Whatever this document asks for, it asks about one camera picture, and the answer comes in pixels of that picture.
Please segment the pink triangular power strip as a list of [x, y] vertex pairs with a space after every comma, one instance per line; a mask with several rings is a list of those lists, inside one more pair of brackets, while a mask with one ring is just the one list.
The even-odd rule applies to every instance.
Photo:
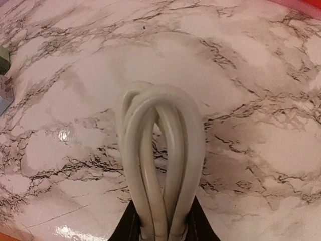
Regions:
[[320, 20], [320, 0], [271, 0]]

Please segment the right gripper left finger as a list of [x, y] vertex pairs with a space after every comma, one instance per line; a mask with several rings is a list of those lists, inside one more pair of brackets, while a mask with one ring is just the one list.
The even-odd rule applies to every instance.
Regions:
[[139, 216], [131, 200], [109, 241], [139, 241], [139, 237]]

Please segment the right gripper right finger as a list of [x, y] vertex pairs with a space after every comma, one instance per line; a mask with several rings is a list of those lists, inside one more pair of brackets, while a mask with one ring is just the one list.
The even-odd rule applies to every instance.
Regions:
[[214, 233], [197, 197], [194, 198], [187, 218], [185, 241], [220, 241]]

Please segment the orange power strip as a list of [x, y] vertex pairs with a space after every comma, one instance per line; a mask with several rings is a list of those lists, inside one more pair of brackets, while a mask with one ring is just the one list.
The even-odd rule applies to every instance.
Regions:
[[22, 240], [0, 233], [0, 241], [22, 241]]

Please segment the green plug adapter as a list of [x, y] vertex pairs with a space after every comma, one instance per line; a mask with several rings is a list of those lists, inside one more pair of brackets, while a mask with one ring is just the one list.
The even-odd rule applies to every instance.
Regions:
[[5, 75], [10, 69], [11, 61], [10, 61], [10, 53], [8, 49], [0, 46], [0, 74]]

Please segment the light blue plug adapter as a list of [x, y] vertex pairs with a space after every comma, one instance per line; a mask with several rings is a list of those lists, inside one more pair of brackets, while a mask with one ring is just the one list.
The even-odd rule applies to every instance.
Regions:
[[11, 77], [6, 77], [1, 75], [1, 89], [0, 89], [0, 114], [3, 114], [5, 110], [13, 103], [14, 93], [13, 93], [13, 79]]

